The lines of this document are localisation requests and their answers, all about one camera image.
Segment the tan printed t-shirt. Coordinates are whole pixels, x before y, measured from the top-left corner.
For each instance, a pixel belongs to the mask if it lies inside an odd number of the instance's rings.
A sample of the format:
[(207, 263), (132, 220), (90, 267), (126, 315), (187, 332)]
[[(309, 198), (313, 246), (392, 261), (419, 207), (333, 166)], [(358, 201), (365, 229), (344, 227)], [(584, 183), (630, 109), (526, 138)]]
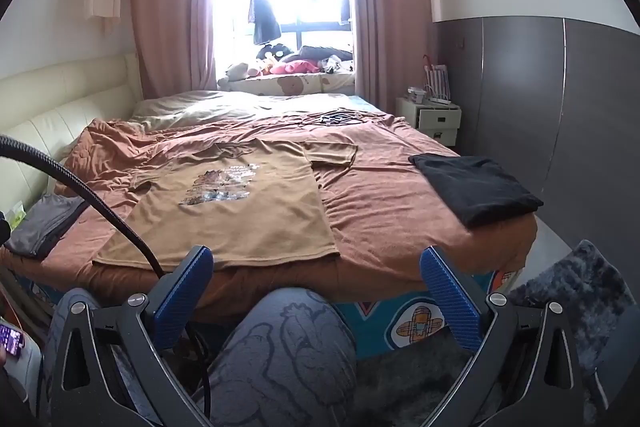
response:
[(334, 256), (316, 172), (341, 176), (358, 148), (340, 142), (252, 140), (207, 150), (140, 174), (127, 225), (165, 271), (196, 245), (218, 270), (265, 268)]

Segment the hanging dark clothes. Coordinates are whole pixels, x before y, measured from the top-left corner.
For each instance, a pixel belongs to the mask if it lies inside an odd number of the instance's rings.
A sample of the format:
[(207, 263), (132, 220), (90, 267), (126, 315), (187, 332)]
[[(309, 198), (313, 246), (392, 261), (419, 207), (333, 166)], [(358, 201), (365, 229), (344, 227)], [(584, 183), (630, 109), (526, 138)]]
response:
[(254, 25), (256, 46), (263, 46), (281, 37), (281, 28), (269, 0), (250, 0), (248, 22)]

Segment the colourful play mat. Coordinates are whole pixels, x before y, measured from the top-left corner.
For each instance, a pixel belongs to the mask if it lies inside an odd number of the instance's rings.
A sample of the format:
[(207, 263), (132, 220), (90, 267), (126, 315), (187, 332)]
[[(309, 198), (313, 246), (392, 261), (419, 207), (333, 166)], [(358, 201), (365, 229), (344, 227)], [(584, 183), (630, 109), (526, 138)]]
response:
[(398, 272), (349, 269), (337, 277), (332, 299), (354, 336), (359, 361), (410, 347), (447, 327), (416, 258)]

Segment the grey patterned trouser leg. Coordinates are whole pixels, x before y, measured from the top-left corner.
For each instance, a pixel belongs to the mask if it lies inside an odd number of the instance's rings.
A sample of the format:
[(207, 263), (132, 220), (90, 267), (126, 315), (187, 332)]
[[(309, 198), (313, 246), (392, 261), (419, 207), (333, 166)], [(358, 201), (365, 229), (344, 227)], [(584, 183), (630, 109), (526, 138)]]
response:
[(235, 327), (192, 399), (214, 426), (345, 426), (357, 384), (354, 336), (306, 288), (271, 291)]

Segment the folded black garment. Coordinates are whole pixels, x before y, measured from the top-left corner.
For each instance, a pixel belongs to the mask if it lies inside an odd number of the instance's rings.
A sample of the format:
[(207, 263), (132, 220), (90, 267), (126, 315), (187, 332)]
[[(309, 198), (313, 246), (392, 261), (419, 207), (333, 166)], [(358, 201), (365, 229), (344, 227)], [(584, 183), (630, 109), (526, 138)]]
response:
[(424, 153), (409, 161), (467, 229), (523, 217), (544, 205), (488, 157)]

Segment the folded grey garment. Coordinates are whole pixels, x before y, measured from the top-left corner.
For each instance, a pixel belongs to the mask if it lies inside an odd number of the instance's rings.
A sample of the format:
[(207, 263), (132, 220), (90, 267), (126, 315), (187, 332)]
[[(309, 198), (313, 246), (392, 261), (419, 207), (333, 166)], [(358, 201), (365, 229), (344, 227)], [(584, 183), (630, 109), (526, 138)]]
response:
[(44, 195), (28, 210), (4, 246), (15, 256), (42, 261), (88, 206), (78, 196)]

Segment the smartphone with purple screen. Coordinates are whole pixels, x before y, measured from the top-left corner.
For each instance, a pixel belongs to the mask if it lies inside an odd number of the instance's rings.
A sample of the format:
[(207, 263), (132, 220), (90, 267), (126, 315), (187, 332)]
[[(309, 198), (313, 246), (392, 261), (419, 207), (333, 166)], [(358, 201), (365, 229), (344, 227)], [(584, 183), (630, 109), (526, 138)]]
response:
[(13, 326), (0, 324), (1, 346), (8, 355), (18, 358), (25, 347), (25, 336), (22, 331)]

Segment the beige bed sheet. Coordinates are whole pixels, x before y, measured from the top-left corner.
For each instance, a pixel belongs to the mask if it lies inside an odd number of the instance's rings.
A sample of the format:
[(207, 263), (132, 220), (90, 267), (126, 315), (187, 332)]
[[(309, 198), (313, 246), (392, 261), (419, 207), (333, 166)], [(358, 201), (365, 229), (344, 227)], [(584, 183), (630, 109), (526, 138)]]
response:
[(226, 119), (249, 121), (288, 115), (307, 115), (349, 109), (382, 114), (356, 95), (317, 93), (295, 96), (246, 92), (192, 91), (139, 102), (129, 122), (146, 131), (211, 124)]

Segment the white bedside drawer cabinet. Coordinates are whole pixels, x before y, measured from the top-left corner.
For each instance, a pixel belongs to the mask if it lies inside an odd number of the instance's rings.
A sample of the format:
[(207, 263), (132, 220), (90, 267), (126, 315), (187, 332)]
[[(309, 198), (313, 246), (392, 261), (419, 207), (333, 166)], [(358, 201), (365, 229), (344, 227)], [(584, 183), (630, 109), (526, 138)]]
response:
[(460, 129), (462, 110), (456, 104), (416, 103), (408, 98), (396, 100), (396, 112), (411, 127), (448, 147), (454, 147)]

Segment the dark grey wardrobe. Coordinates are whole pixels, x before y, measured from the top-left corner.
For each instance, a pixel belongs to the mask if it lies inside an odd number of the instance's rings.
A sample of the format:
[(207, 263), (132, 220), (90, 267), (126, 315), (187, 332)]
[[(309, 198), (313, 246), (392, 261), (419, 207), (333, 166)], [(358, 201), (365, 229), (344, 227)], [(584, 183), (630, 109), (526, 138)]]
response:
[(436, 35), (460, 152), (500, 162), (556, 235), (595, 243), (637, 289), (638, 36), (542, 16), (445, 20)]

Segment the cream padded headboard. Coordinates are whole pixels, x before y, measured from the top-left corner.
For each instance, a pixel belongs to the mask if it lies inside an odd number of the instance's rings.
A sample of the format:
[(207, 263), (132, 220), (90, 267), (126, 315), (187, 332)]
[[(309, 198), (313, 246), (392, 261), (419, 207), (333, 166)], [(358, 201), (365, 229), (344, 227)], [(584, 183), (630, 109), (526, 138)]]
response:
[(127, 119), (141, 100), (136, 54), (55, 64), (1, 80), (1, 133), (60, 159), (93, 119)]

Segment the striped gift bag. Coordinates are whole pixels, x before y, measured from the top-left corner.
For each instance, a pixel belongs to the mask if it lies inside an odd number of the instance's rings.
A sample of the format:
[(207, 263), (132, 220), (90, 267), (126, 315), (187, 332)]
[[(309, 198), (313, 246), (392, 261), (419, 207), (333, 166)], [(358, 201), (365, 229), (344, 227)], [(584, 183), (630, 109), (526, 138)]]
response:
[(436, 65), (427, 54), (423, 57), (425, 91), (433, 101), (451, 102), (448, 69), (446, 65)]

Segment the red plush toy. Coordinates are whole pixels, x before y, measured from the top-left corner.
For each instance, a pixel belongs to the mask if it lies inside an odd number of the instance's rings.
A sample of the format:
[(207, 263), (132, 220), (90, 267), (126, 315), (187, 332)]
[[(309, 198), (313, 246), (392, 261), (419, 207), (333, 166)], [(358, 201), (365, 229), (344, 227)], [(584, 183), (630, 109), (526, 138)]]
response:
[(318, 74), (320, 68), (315, 62), (296, 60), (292, 62), (277, 62), (270, 69), (271, 75), (302, 75)]

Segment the bear print pillow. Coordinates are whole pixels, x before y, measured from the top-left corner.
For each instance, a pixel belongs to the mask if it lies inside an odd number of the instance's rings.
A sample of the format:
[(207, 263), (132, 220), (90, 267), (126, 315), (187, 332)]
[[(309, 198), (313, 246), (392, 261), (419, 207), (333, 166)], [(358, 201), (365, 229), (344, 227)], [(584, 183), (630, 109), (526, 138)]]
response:
[(222, 91), (238, 91), (257, 95), (296, 96), (318, 93), (338, 93), (354, 95), (355, 74), (343, 72), (339, 74), (286, 74), (250, 77), (241, 80), (221, 79), (218, 89)]

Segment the left pink curtain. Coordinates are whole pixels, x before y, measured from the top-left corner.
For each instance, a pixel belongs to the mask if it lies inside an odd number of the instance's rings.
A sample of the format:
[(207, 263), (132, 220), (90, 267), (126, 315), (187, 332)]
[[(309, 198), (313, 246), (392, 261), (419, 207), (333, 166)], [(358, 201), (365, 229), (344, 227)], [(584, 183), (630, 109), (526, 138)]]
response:
[(145, 98), (213, 90), (212, 0), (131, 0)]

